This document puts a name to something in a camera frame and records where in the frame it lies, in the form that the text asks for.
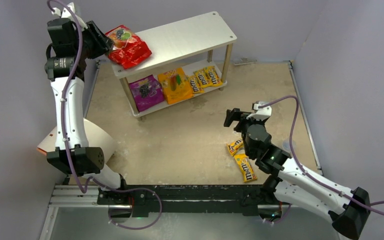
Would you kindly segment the red assorted gummy bag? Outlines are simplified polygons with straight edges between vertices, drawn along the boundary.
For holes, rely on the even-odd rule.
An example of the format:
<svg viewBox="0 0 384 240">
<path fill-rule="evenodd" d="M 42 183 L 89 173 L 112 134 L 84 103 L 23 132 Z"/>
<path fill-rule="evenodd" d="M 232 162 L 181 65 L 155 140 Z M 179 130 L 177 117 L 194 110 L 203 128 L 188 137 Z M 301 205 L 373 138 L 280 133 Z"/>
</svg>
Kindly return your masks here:
<svg viewBox="0 0 384 240">
<path fill-rule="evenodd" d="M 138 66 L 152 55 L 146 42 L 124 25 L 119 25 L 105 35 L 113 42 L 108 58 L 125 70 Z"/>
</svg>

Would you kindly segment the purple grape gummy bag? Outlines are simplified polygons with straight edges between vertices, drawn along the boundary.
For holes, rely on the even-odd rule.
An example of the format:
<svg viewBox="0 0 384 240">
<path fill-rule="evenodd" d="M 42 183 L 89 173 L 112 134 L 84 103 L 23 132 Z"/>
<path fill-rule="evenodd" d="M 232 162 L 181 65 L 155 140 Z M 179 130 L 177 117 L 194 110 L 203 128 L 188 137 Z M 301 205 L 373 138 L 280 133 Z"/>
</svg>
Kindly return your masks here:
<svg viewBox="0 0 384 240">
<path fill-rule="evenodd" d="M 152 74 L 130 83 L 129 89 L 139 112 L 165 100 L 162 86 Z"/>
</svg>

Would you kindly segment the orange mango gummy bag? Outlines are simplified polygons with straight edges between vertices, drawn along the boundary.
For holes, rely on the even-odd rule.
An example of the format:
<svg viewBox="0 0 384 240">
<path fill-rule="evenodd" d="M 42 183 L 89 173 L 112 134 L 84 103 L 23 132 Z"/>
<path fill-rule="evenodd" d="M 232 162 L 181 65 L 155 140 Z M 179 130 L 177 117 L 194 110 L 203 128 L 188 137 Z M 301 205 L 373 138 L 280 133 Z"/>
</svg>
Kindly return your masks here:
<svg viewBox="0 0 384 240">
<path fill-rule="evenodd" d="M 162 86 L 164 99 L 169 105 L 191 99 L 194 96 L 191 84 L 181 67 L 160 73 L 157 75 L 157 79 Z"/>
</svg>

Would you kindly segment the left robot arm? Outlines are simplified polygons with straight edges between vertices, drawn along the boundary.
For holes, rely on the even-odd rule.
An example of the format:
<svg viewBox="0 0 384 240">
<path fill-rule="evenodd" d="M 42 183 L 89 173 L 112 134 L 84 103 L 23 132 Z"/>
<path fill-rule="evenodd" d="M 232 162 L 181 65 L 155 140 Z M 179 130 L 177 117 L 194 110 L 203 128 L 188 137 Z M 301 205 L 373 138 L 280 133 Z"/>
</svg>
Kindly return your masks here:
<svg viewBox="0 0 384 240">
<path fill-rule="evenodd" d="M 45 72 L 53 91 L 56 141 L 46 160 L 75 179 L 85 177 L 107 190 L 120 189 L 123 178 L 105 163 L 104 151 L 90 146 L 84 124 L 83 91 L 87 59 L 108 54 L 113 42 L 93 21 L 61 17 L 47 23 L 51 43 L 46 50 Z"/>
</svg>

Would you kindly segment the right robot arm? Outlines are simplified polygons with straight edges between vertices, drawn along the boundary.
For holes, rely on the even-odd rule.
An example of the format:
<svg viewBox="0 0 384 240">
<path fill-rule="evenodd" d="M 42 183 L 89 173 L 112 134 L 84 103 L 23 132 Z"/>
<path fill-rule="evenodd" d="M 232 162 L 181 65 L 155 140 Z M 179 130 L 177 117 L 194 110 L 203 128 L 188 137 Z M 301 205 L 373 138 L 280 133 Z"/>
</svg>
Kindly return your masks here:
<svg viewBox="0 0 384 240">
<path fill-rule="evenodd" d="M 369 193 L 335 183 L 297 162 L 290 153 L 272 143 L 265 123 L 271 112 L 245 112 L 228 109 L 224 127 L 236 121 L 234 131 L 241 134 L 244 153 L 269 177 L 265 184 L 281 202 L 297 205 L 321 216 L 344 237 L 358 240 L 371 214 Z"/>
</svg>

